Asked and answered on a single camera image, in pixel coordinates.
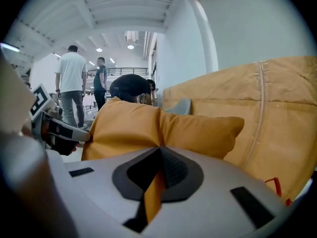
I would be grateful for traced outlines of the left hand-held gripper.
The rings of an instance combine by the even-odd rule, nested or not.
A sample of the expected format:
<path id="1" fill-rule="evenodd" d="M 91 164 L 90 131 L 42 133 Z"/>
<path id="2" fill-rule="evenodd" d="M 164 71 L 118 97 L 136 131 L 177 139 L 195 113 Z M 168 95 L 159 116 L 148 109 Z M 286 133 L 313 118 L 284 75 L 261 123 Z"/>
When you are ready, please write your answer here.
<path id="1" fill-rule="evenodd" d="M 56 103 L 52 100 L 43 84 L 39 84 L 34 90 L 35 102 L 29 112 L 31 131 L 35 139 L 44 147 L 48 146 L 48 134 L 59 138 L 77 142 L 87 142 L 91 135 L 85 130 L 73 127 L 51 116 L 55 112 Z"/>

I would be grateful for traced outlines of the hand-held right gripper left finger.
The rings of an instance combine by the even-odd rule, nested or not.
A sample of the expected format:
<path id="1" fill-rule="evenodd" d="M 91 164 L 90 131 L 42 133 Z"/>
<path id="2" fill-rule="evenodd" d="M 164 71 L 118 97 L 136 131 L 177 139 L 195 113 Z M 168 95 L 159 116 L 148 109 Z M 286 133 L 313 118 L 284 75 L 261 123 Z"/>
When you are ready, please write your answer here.
<path id="1" fill-rule="evenodd" d="M 75 227 L 76 238 L 161 238 L 161 221 L 140 231 L 128 227 L 135 222 L 140 202 L 124 198 L 112 181 L 115 169 L 139 160 L 154 149 L 92 161 L 65 163 L 53 150 L 47 151 L 50 171 L 58 195 Z"/>

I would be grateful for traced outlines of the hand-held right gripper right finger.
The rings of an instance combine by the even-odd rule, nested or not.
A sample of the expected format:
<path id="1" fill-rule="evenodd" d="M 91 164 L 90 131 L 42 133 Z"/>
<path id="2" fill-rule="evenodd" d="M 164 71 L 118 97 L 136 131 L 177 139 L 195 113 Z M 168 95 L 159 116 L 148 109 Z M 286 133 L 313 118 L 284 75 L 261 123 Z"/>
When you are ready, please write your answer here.
<path id="1" fill-rule="evenodd" d="M 169 150 L 196 162 L 204 180 L 187 200 L 161 205 L 145 228 L 147 238 L 268 238 L 294 211 L 265 182 L 229 162 Z"/>

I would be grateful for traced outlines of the person's left hand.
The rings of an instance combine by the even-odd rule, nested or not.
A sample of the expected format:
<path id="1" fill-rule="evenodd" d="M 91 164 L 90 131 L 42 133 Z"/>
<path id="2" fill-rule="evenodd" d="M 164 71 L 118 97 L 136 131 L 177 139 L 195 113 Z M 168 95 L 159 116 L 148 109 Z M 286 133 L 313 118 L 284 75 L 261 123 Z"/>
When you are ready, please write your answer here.
<path id="1" fill-rule="evenodd" d="M 44 121 L 41 127 L 41 139 L 60 155 L 69 156 L 76 150 L 78 141 L 71 140 L 73 130 L 54 121 Z"/>

